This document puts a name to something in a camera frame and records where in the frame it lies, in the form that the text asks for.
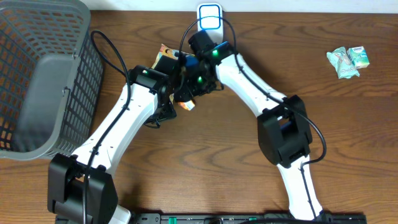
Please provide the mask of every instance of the green connector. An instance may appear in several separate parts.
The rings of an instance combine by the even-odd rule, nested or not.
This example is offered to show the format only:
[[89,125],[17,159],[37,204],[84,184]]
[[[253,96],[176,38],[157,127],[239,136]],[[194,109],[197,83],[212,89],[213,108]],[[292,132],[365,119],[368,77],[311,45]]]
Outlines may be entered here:
[[177,224],[177,218],[169,218],[169,224]]

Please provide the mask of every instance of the gray plastic basket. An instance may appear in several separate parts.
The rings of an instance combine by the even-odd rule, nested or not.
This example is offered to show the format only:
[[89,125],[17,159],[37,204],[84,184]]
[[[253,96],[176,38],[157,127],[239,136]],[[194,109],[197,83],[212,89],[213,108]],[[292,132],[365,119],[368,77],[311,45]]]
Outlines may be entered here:
[[80,1],[0,0],[0,157],[69,155],[88,137],[103,67]]

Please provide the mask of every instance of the snack package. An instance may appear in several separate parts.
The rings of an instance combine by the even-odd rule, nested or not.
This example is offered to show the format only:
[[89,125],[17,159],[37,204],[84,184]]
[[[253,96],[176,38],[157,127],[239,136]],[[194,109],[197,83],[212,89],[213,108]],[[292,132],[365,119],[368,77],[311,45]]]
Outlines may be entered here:
[[366,68],[370,64],[364,47],[353,47],[348,49],[347,56],[357,69]]
[[[156,55],[156,60],[155,63],[152,65],[152,68],[155,68],[157,63],[159,62],[161,57],[170,57],[172,59],[177,60],[178,56],[180,55],[178,50],[171,49],[167,47],[166,45],[162,44],[160,47],[159,53]],[[173,103],[174,102],[174,93],[170,95],[170,101]],[[195,104],[192,100],[188,102],[178,102],[178,105],[180,105],[183,109],[185,110],[192,110],[195,107]]]
[[340,47],[333,52],[328,52],[326,56],[336,69],[338,78],[351,78],[354,75],[359,77],[359,72],[348,58],[345,47]]

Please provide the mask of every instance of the wooden table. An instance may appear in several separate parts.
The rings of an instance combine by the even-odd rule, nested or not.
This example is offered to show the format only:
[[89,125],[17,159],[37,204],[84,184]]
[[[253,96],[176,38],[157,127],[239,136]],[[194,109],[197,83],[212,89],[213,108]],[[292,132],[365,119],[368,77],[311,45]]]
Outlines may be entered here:
[[[364,212],[369,223],[398,216],[398,16],[225,13],[238,50],[276,90],[303,98],[328,144],[311,165],[317,197],[332,212]],[[151,66],[163,43],[178,48],[192,12],[92,12],[91,28],[116,44],[129,68]],[[230,31],[225,28],[227,39]],[[104,42],[101,50],[116,57]],[[337,79],[326,52],[365,46],[370,66]],[[96,128],[124,78],[106,67]],[[123,155],[115,184],[134,211],[264,213],[287,210],[279,171],[262,155],[249,108],[229,89],[197,98],[160,129],[141,128]],[[321,153],[313,132],[311,157]],[[0,223],[53,223],[47,211],[48,160],[0,161]]]

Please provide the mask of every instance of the white arm segment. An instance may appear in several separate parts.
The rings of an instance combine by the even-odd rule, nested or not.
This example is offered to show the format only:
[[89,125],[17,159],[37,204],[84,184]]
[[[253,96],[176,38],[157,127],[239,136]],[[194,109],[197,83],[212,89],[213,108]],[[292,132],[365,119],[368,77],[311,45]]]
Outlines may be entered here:
[[[255,74],[254,71],[248,67],[240,54],[238,54],[238,61],[250,79],[255,81],[263,90],[268,91],[273,97],[281,101],[286,97],[284,94],[274,90]],[[216,73],[218,80],[222,84],[230,87],[245,104],[247,104],[256,117],[261,115],[264,109],[272,109],[278,105],[276,102],[269,100],[241,72],[239,72],[234,55],[224,58],[221,63],[216,66]]]
[[[280,174],[285,183],[287,195],[289,196],[289,210],[296,219],[300,220],[313,220],[314,216],[310,203],[308,202],[307,192],[305,191],[303,177],[300,171],[300,165],[303,162],[310,160],[310,156],[300,157],[292,163],[292,166],[288,169],[277,165]],[[313,209],[315,215],[318,216],[322,211],[322,206],[319,204],[317,196],[315,195],[315,189],[313,188],[310,166],[303,166],[305,180],[307,181],[308,191],[310,193]]]
[[[238,54],[238,61],[243,70],[256,82],[263,90],[268,91],[273,97],[282,100],[285,95],[279,93],[258,77],[252,71],[243,57]],[[272,100],[267,99],[267,96],[262,94],[238,69],[234,55],[224,58],[216,67],[218,80],[230,87],[253,111],[254,115],[258,117],[262,114],[264,109],[272,109],[278,104]],[[287,194],[289,196],[289,210],[296,219],[313,220],[313,212],[308,202],[307,192],[305,191],[304,181],[300,172],[300,165],[302,162],[309,161],[310,156],[301,157],[292,163],[291,168],[284,168],[280,164],[277,165]],[[311,201],[315,210],[315,215],[319,215],[322,207],[317,200],[315,190],[313,188],[310,168],[308,165],[304,166],[305,179],[307,181],[308,191],[310,192]]]
[[[116,102],[111,112],[109,112],[94,134],[92,134],[82,146],[73,152],[74,155],[78,156],[78,162],[83,164],[88,163],[91,150],[93,150],[93,147],[105,132],[106,128],[120,113],[126,100],[127,85],[123,87],[118,102]],[[131,100],[128,108],[129,109],[123,113],[118,122],[106,135],[98,149],[98,155],[95,156],[92,165],[94,168],[97,168],[99,165],[105,166],[106,172],[111,174],[113,177],[120,158],[133,137],[136,135],[138,129],[144,124],[148,117],[155,113],[157,108],[157,95],[149,93],[149,89],[146,87],[133,84],[131,86]],[[118,205],[109,223],[127,224],[129,223],[130,217],[130,211]]]

